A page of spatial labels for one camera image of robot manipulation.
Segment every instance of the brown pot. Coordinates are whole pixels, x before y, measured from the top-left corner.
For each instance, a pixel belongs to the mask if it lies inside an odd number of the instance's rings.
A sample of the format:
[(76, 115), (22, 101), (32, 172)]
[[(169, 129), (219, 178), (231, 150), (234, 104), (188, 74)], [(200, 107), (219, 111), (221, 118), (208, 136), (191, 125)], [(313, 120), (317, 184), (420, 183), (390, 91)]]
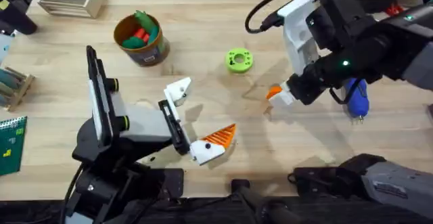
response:
[(152, 66), (162, 62), (170, 51), (170, 44), (162, 34), (160, 23), (149, 15), (149, 17), (159, 27), (159, 33), (154, 42), (147, 44), (145, 47), (139, 49), (128, 49), (122, 46), (122, 42), (129, 37), (132, 37), (137, 30), (141, 28), (134, 15), (127, 16), (121, 20), (114, 29), (114, 40), (117, 45), (124, 50), (134, 62), (140, 66)]

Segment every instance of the white plastic part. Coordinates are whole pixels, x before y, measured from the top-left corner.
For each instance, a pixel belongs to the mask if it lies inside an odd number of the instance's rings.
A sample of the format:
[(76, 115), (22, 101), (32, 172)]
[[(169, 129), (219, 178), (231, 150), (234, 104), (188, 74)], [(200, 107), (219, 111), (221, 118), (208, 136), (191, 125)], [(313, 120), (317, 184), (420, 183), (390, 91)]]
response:
[(177, 113), (176, 107), (182, 106), (185, 102), (187, 96), (191, 92), (191, 78), (187, 77), (167, 85), (164, 90), (165, 98), (168, 101), (171, 111), (173, 112), (173, 117), (176, 121), (180, 122), (179, 114)]
[(281, 91), (269, 98), (269, 103), (275, 108), (287, 108), (295, 101), (295, 97), (289, 91)]
[(310, 62), (319, 59), (316, 42), (306, 25), (306, 17), (315, 10), (314, 0), (293, 0), (278, 10), (284, 17), (284, 41), (293, 71), (302, 75)]
[(201, 166), (210, 160), (223, 155), (225, 148), (222, 145), (217, 145), (204, 140), (197, 140), (191, 143), (189, 146), (189, 152), (193, 156), (193, 159)]

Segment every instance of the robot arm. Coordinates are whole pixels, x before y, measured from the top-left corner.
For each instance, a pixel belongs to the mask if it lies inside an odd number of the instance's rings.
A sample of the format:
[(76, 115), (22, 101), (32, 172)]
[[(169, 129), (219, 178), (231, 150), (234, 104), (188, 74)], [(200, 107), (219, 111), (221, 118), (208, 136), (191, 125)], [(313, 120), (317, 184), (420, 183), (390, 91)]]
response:
[(289, 181), (296, 185), (301, 197), (323, 193), (344, 198), (355, 195), (433, 219), (429, 204), (433, 202), (433, 175), (380, 156), (360, 154), (338, 167), (296, 168)]

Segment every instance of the orange and white object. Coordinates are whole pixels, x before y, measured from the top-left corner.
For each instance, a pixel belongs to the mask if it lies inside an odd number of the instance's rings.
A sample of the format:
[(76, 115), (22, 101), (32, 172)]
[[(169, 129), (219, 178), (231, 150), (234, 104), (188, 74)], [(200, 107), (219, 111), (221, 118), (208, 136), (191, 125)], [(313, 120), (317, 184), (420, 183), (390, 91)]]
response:
[(236, 124), (232, 124), (202, 139), (194, 141), (189, 146), (189, 152), (199, 165), (223, 155), (229, 148), (236, 132)]
[(280, 86), (271, 87), (266, 99), (268, 99), (269, 103), (275, 108), (287, 108), (296, 100), (290, 93), (286, 82), (282, 83)]

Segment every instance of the green book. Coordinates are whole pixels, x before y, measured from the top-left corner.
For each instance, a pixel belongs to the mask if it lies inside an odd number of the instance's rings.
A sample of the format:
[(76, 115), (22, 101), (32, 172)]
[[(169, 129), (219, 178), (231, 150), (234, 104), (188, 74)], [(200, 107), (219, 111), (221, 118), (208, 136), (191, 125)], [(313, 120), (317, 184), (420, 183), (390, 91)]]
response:
[(0, 122), (0, 175), (20, 170), (27, 116)]

